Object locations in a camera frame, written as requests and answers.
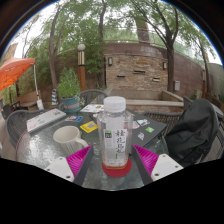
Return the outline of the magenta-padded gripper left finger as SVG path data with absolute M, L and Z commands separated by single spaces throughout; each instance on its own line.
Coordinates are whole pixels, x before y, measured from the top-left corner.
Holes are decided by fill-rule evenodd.
M 89 145 L 67 158 L 58 157 L 45 168 L 45 171 L 81 186 L 93 155 L 93 146 Z

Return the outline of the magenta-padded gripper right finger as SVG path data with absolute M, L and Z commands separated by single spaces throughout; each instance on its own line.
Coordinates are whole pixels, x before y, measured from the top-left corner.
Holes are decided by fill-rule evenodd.
M 143 184 L 147 185 L 182 169 L 182 166 L 167 154 L 156 153 L 133 144 L 132 156 L 137 164 Z

